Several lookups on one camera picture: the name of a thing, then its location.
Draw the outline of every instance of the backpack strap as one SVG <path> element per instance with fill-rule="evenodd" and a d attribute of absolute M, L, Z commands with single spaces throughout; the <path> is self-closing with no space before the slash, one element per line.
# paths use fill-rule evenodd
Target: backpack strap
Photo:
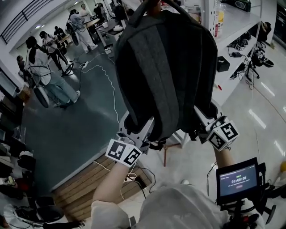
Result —
<path fill-rule="evenodd" d="M 152 4 L 153 0 L 144 0 L 143 3 L 136 9 L 132 17 L 129 19 L 128 24 L 136 28 L 140 23 L 141 19 L 144 16 L 144 13 Z M 165 3 L 172 6 L 175 10 L 177 10 L 181 15 L 183 15 L 187 20 L 192 21 L 191 16 L 183 10 L 178 4 L 174 3 L 171 0 L 164 0 Z"/>
<path fill-rule="evenodd" d="M 179 105 L 159 32 L 152 26 L 129 38 L 129 44 L 152 91 L 163 123 L 159 139 L 169 137 L 177 130 Z"/>

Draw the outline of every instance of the backpack handle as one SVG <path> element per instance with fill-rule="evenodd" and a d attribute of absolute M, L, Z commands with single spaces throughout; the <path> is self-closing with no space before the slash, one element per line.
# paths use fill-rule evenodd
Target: backpack handle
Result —
<path fill-rule="evenodd" d="M 140 23 L 141 19 L 144 16 L 144 13 L 147 11 L 149 8 L 150 4 L 152 3 L 153 0 L 144 0 L 143 3 L 137 8 L 137 10 L 134 12 L 133 16 L 129 19 L 128 24 L 131 25 L 132 27 L 136 28 L 138 24 Z M 172 6 L 175 10 L 177 10 L 181 15 L 183 15 L 185 18 L 188 20 L 192 20 L 191 16 L 183 10 L 182 7 L 180 7 L 178 4 L 171 0 L 164 0 L 167 4 Z"/>

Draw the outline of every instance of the screen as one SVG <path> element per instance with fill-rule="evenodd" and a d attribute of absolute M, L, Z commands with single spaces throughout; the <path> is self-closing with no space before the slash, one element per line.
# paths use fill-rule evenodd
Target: screen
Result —
<path fill-rule="evenodd" d="M 241 170 L 222 174 L 220 179 L 220 195 L 232 195 L 257 185 L 256 168 L 251 165 Z"/>

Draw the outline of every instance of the monitor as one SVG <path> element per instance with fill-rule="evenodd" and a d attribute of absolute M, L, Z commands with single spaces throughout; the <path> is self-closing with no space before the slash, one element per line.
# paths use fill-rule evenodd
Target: monitor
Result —
<path fill-rule="evenodd" d="M 259 186 L 257 159 L 217 169 L 217 203 L 227 204 L 246 198 Z"/>

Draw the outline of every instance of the floor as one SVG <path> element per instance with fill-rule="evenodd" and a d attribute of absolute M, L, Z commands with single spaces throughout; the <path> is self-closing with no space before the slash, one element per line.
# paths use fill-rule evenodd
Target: floor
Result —
<path fill-rule="evenodd" d="M 240 131 L 240 137 L 231 145 L 231 153 L 236 162 L 257 157 L 266 163 L 266 179 L 274 183 L 280 164 L 286 153 L 286 51 L 275 43 L 275 50 L 267 47 L 266 57 L 275 63 L 273 68 L 259 67 L 260 79 L 255 79 L 255 89 L 250 90 L 243 79 L 223 105 L 223 111 L 233 120 Z M 206 175 L 215 162 L 210 144 L 201 145 L 189 141 L 184 149 L 170 148 L 167 167 L 163 167 L 163 151 L 150 150 L 140 158 L 143 166 L 156 175 L 155 190 L 162 184 L 179 183 L 188 179 L 206 192 Z M 215 171 L 209 176 L 210 198 L 216 199 Z M 138 193 L 123 201 L 120 207 L 129 217 L 139 219 L 143 194 Z M 278 229 L 285 224 L 286 201 L 281 198 L 269 200 L 267 206 L 277 205 L 276 212 L 266 228 Z M 87 219 L 86 228 L 90 228 Z"/>
<path fill-rule="evenodd" d="M 69 45 L 69 60 L 80 56 L 81 46 Z M 103 46 L 88 54 L 82 54 L 78 62 L 91 61 L 104 53 Z M 106 70 L 115 86 L 116 110 L 119 117 L 126 111 L 115 75 L 114 64 L 106 54 L 98 56 L 88 67 L 95 65 Z M 80 87 L 80 70 L 76 63 L 73 75 L 65 80 L 75 89 Z M 54 62 L 51 68 L 56 70 Z M 78 102 L 66 110 L 44 108 L 35 95 L 25 106 L 22 124 L 26 127 L 26 144 L 34 151 L 37 160 L 35 180 L 38 193 L 44 195 L 58 182 L 88 161 L 114 137 L 118 130 L 114 111 L 113 89 L 100 67 L 81 74 L 81 96 Z"/>

